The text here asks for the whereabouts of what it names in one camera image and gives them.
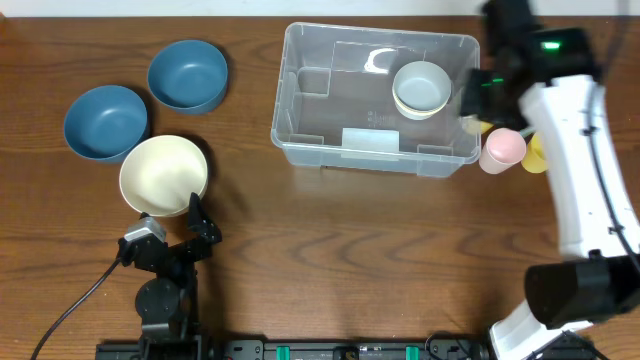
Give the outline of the yellow small bowl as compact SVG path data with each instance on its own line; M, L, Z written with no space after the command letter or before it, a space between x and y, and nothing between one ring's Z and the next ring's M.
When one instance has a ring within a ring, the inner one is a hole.
M447 102L444 102L443 104L441 104L440 106L434 108L434 109L429 109L429 110L419 110L416 108L412 108L409 107L406 103L404 103L398 96L394 95L394 104L397 108L397 110L403 114L406 117L409 116L414 116L414 117L429 117L434 115L435 113L439 112L440 110L442 110L446 105Z

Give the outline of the yellow cup front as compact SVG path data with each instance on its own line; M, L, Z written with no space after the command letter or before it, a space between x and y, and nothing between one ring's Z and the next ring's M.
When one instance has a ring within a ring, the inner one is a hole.
M548 169L540 137L535 133L527 144L526 154L521 161L522 167L534 174L543 173Z

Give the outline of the dark blue bowl far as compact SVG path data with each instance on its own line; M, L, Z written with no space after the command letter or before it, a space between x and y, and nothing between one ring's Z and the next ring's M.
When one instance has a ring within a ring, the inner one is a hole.
M229 67L216 46L201 40L182 40L153 58L147 84L154 98L175 112L206 114L224 100Z

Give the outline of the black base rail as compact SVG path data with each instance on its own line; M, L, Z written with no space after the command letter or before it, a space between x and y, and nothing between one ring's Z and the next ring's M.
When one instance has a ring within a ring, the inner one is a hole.
M421 342L264 342L256 339L217 343L209 337L154 343L104 342L96 360L489 360L487 345L457 336Z

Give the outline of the light blue cup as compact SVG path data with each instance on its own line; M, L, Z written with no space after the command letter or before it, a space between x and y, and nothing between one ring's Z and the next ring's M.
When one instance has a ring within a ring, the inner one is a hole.
M523 138L527 138L528 136L530 136L530 135L532 135L534 133L535 133L535 128L531 127L531 126L525 128L525 129L523 129L523 130L521 130L519 132L520 136L523 137Z

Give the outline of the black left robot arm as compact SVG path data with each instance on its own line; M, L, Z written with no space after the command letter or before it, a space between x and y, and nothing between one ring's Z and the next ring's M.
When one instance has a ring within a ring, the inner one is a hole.
M222 241L222 235L195 193L189 198L187 228L195 237L170 246L164 227L143 213L118 240L118 258L123 266L132 265L155 275L135 298L142 335L151 342L183 341L199 330L195 264L212 256L213 246Z

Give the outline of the white small bowl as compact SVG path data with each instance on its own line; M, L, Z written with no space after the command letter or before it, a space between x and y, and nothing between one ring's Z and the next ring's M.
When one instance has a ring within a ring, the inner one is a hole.
M416 121L426 120L444 108L444 105L442 105L434 110L428 110L428 111L416 110L408 107L398 98L394 99L394 103L400 114L402 114L406 118L409 118L411 120L416 120Z

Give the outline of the dark blue bowl near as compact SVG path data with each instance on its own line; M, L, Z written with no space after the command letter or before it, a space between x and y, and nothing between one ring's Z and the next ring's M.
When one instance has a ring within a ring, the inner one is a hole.
M105 85L76 99L65 115L63 133L69 148L80 157L121 163L150 136L151 124L136 92Z

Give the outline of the light grey small bowl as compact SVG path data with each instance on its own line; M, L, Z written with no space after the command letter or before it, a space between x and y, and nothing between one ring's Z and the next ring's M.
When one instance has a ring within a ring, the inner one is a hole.
M440 66L416 61L396 73L392 92L409 107L429 110L449 101L452 82Z

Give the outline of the clear plastic storage container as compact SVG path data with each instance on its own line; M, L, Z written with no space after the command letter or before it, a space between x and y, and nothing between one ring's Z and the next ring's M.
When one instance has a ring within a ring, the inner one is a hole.
M405 117L392 97L396 73L416 61L438 65L452 85L444 108L424 120ZM470 35L292 23L271 140L296 166L448 177L481 153L479 126L459 115L479 64Z

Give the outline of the pink cup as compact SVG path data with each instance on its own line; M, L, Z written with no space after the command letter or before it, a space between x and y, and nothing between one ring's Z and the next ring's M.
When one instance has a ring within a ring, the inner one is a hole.
M527 144L519 132L499 128L487 137L479 165L488 174L499 174L519 163L525 156Z

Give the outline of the yellow cup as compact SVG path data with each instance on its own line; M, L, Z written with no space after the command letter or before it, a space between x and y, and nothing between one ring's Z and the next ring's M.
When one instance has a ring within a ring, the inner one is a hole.
M461 119L463 130L471 135L482 135L491 128L493 124L479 120L476 116L466 116Z
M540 137L535 133L527 144L526 154L521 161L522 167L534 174L543 173L548 169Z

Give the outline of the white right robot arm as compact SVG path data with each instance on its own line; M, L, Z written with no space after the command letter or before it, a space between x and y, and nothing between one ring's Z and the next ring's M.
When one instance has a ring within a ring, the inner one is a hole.
M497 359L531 359L558 337L639 304L639 222L608 129L604 70L584 31L522 25L487 34L461 112L531 126L547 163L562 261L529 268L524 301L490 330Z

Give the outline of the yellow cup near container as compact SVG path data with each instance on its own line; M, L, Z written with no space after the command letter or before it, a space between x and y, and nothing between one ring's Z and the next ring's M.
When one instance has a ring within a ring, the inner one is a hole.
M476 116L466 116L461 119L463 130L471 135L482 135L491 128L493 124L479 120Z

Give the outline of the dark blue bowl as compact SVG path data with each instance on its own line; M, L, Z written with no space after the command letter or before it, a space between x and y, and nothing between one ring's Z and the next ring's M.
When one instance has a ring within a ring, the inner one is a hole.
M63 133L69 148L80 157L121 163L150 136L151 124L136 92L105 85L76 99L65 115Z
M182 40L153 58L147 84L154 98L175 112L206 114L224 100L229 67L216 46L201 40Z

